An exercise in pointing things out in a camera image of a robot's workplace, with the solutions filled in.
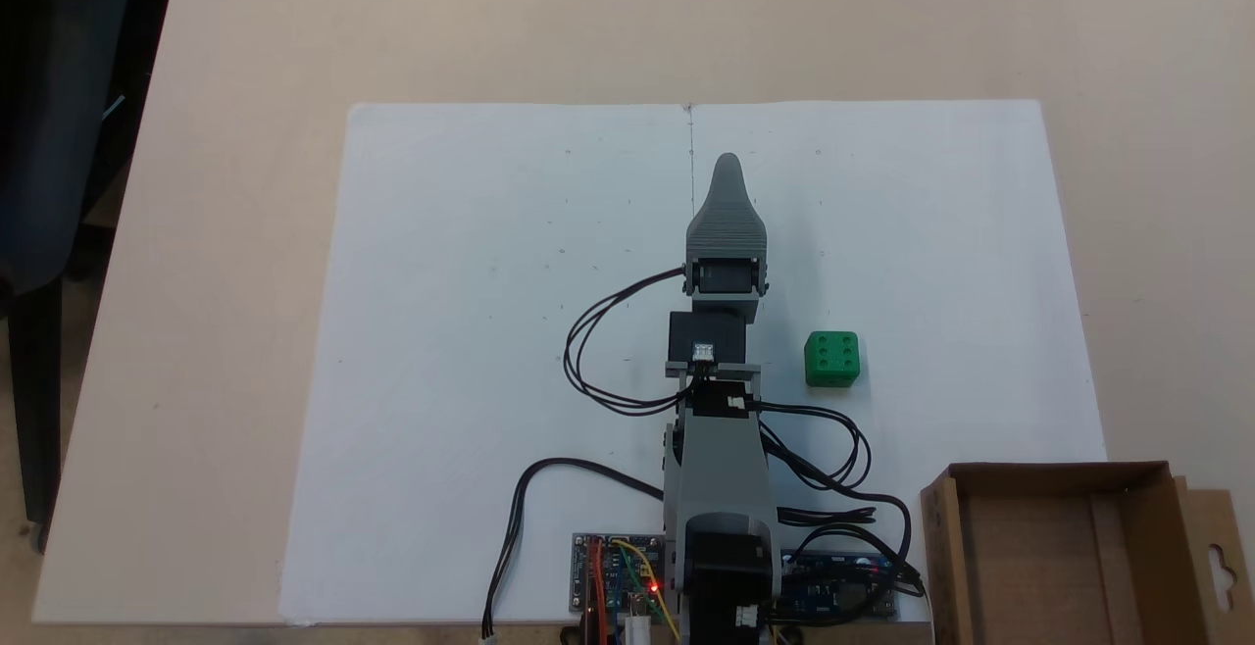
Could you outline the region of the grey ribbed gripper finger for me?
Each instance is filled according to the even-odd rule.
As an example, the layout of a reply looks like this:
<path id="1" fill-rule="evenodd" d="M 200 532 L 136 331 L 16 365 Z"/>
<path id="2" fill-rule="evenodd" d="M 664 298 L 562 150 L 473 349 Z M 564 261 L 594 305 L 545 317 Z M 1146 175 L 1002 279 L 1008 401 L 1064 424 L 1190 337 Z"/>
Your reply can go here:
<path id="1" fill-rule="evenodd" d="M 768 233 L 756 212 L 740 161 L 722 154 L 713 167 L 702 207 L 686 226 L 686 261 L 735 259 L 766 261 Z"/>

